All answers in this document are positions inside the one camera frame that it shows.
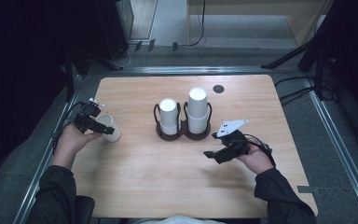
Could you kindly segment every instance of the black sleeve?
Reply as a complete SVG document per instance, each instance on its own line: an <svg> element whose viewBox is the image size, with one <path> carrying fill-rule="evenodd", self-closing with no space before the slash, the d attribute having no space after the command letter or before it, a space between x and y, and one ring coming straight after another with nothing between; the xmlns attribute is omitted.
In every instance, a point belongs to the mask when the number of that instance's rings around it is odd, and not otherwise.
<svg viewBox="0 0 358 224"><path fill-rule="evenodd" d="M255 181L255 197L268 202L268 223L316 223L312 209L296 196L277 169L259 174Z"/></svg>
<svg viewBox="0 0 358 224"><path fill-rule="evenodd" d="M61 166L49 166L39 180L39 191L26 223L75 223L74 174Z"/></svg>

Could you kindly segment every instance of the table surface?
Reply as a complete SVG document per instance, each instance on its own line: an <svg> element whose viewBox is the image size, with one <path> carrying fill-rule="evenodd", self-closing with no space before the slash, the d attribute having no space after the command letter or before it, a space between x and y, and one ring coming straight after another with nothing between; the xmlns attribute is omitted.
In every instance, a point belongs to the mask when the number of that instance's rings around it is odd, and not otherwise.
<svg viewBox="0 0 358 224"><path fill-rule="evenodd" d="M213 91L215 85L224 92ZM238 160L217 164L203 151L223 148L211 135L199 141L185 135L164 141L156 133L153 108L170 97L181 107L193 87L208 92L213 108L211 133L223 121L248 119L243 133L273 149L277 169L301 200L317 213L280 101L267 75L193 77L108 77L97 90L102 113L121 131L115 143L89 143L73 165L77 194L96 201L95 217L265 217L267 203L254 197L255 174Z"/></svg>

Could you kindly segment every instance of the white cup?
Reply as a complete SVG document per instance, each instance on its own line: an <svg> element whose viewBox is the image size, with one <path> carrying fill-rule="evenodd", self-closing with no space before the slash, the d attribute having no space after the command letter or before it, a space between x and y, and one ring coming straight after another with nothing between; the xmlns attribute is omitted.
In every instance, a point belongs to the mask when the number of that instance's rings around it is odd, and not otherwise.
<svg viewBox="0 0 358 224"><path fill-rule="evenodd" d="M95 120L107 127L112 127L115 129L112 134L106 134L106 133L103 134L103 138L106 139L107 141L116 142L118 138L121 136L120 130L118 129L115 122L113 121L112 116L110 116L109 114L103 114Z"/></svg>
<svg viewBox="0 0 358 224"><path fill-rule="evenodd" d="M161 127L161 130L167 134L167 135L173 135L173 134L177 134L178 133L178 129L177 126L171 127L171 128L167 128L164 125L162 125L161 123L159 124L159 127Z"/></svg>
<svg viewBox="0 0 358 224"><path fill-rule="evenodd" d="M187 115L188 130L191 133L202 133L206 130L208 125L209 113L207 113L203 118L195 119Z"/></svg>
<svg viewBox="0 0 358 224"><path fill-rule="evenodd" d="M208 114L207 92L202 87L192 88L188 94L187 114L194 119Z"/></svg>
<svg viewBox="0 0 358 224"><path fill-rule="evenodd" d="M178 124L177 103L171 98L163 99L159 103L159 123L167 128L176 127Z"/></svg>

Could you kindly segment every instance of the person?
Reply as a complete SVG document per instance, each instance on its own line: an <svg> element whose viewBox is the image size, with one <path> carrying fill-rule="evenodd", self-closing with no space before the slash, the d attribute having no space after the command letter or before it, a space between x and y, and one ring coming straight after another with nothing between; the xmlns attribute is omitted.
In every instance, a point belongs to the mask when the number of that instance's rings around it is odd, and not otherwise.
<svg viewBox="0 0 358 224"><path fill-rule="evenodd" d="M40 188L27 223L75 223L76 183L70 171L71 163L78 151L100 136L98 133L83 134L74 124L64 128L52 164L39 180ZM316 223L311 208L296 196L268 156L257 146L249 144L248 147L249 153L237 159L256 174L255 197L268 202L268 223ZM200 222L190 217L171 217L144 223Z"/></svg>

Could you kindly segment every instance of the hand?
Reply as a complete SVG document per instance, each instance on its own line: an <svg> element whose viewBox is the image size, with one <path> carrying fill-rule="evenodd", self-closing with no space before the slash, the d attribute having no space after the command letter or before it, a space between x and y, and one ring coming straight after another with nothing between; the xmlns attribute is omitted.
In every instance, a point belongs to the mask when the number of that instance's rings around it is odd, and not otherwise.
<svg viewBox="0 0 358 224"><path fill-rule="evenodd" d="M99 137L101 137L100 133L81 133L74 123L67 125L63 129L58 141L52 165L59 165L70 169L76 153L88 142Z"/></svg>
<svg viewBox="0 0 358 224"><path fill-rule="evenodd" d="M248 144L248 147L250 147L249 154L241 155L237 159L242 161L249 170L259 175L274 167L269 157L260 148L251 144Z"/></svg>

